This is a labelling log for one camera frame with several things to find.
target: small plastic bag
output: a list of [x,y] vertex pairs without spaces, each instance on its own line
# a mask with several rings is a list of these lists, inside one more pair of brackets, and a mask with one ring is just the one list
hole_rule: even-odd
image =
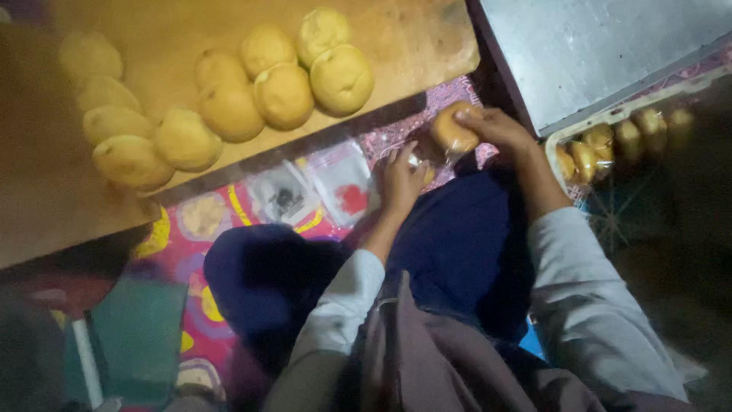
[[366,158],[353,140],[309,155],[305,169],[339,227],[353,227],[381,204]]
[[244,184],[261,221],[296,226],[320,204],[318,194],[289,161],[246,177]]

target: person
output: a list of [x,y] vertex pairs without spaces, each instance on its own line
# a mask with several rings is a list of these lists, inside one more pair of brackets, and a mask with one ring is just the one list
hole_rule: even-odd
[[[420,196],[412,142],[390,154],[384,207],[356,251],[260,225],[206,255],[220,311],[279,374],[264,410],[693,410],[542,148],[497,108],[455,121],[512,172]],[[548,363],[518,347],[529,310]]]

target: red powder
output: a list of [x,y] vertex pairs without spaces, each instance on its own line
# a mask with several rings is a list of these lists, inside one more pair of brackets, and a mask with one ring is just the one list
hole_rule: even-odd
[[357,185],[340,186],[335,191],[335,196],[342,200],[340,209],[349,215],[366,210],[368,206],[368,193],[361,191]]

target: dark blue pants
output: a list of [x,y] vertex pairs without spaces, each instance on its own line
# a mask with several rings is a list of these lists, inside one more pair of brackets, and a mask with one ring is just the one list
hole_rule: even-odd
[[[407,270],[420,307],[516,342],[526,331],[534,272],[512,176],[480,172],[421,196],[402,226],[386,276]],[[289,227],[221,234],[203,269],[224,318],[271,372],[287,361],[307,314],[351,251]]]

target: wooden cutting board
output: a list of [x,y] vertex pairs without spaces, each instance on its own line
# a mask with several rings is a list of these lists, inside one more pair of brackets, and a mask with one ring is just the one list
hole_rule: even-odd
[[[302,17],[333,6],[354,28],[353,44],[372,65],[376,88],[351,117],[420,93],[475,70],[479,54],[463,0],[52,0],[58,36],[96,29],[121,51],[124,83],[158,122],[170,108],[196,110],[196,59],[208,48],[232,52],[252,27],[277,23],[294,36]],[[302,127],[265,130],[252,141],[225,144],[204,173],[300,139],[348,118],[315,111]],[[161,190],[203,173],[177,172]]]
[[160,215],[94,168],[57,48],[41,27],[0,24],[0,268]]

